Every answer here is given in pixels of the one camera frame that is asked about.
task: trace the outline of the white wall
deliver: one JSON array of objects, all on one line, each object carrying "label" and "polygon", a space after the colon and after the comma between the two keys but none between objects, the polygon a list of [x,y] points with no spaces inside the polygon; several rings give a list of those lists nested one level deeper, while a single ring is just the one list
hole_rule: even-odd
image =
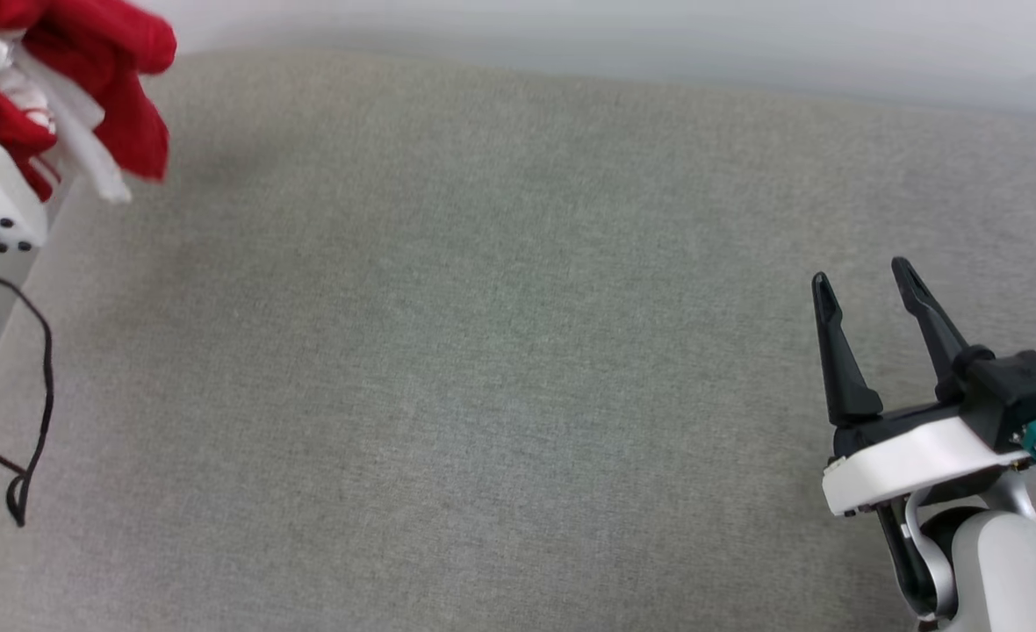
[{"label": "white wall", "polygon": [[1036,0],[137,0],[184,52],[325,45],[1036,112]]}]

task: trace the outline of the gray couch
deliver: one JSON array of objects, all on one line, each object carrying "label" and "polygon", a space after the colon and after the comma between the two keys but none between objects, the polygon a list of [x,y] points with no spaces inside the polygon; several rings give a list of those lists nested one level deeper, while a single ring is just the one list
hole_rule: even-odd
[{"label": "gray couch", "polygon": [[[810,277],[890,408],[932,382],[892,256],[1036,348],[1036,120],[328,52],[150,92],[169,182],[27,284],[0,629],[906,628],[822,496]],[[40,349],[16,311],[8,455]]]}]

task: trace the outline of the red cloth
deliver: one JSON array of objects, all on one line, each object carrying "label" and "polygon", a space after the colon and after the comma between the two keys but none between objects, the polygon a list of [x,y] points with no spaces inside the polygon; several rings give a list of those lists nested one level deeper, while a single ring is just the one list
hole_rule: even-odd
[{"label": "red cloth", "polygon": [[[105,109],[94,134],[122,169],[164,177],[170,137],[144,94],[140,73],[157,75],[174,61],[174,31],[165,20],[124,0],[0,0],[0,31],[12,29],[26,29],[23,44],[30,54]],[[53,146],[53,136],[1,94],[0,144],[48,199],[52,185],[29,161]]]}]

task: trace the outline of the black cable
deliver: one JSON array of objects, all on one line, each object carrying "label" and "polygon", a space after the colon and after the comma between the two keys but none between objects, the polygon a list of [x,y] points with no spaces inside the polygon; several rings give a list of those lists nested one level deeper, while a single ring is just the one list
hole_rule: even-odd
[{"label": "black cable", "polygon": [[8,468],[8,470],[11,470],[19,476],[26,476],[26,470],[24,470],[24,468],[2,455],[0,455],[0,465],[3,465],[5,468]]},{"label": "black cable", "polygon": [[15,292],[15,295],[27,306],[30,313],[33,313],[33,316],[35,316],[35,319],[41,325],[41,332],[46,341],[44,356],[41,357],[41,375],[44,375],[46,382],[46,404],[41,409],[41,424],[37,428],[37,444],[33,449],[33,455],[30,457],[30,462],[25,468],[21,468],[20,465],[12,463],[12,461],[0,455],[0,463],[5,468],[8,468],[8,470],[18,475],[15,477],[15,480],[11,480],[11,484],[7,485],[7,509],[11,513],[16,524],[26,526],[26,509],[27,498],[30,493],[30,480],[32,480],[33,471],[37,467],[37,460],[41,459],[41,452],[46,449],[46,434],[49,432],[49,420],[54,411],[54,335],[53,332],[49,331],[49,321],[46,321],[46,317],[30,303],[30,299],[23,293],[23,290],[20,290],[18,285],[1,278],[0,285]]}]

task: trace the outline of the robotic arm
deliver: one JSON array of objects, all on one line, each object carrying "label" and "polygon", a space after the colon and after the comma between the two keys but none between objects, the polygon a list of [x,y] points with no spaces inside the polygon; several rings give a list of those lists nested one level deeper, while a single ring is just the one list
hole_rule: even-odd
[{"label": "robotic arm", "polygon": [[[906,259],[892,261],[936,369],[936,402],[884,412],[842,332],[842,309],[814,276],[834,457],[823,492],[835,515],[875,514],[919,629],[1036,631],[1036,352],[997,357],[968,345]],[[927,505],[979,496],[920,521]]]}]

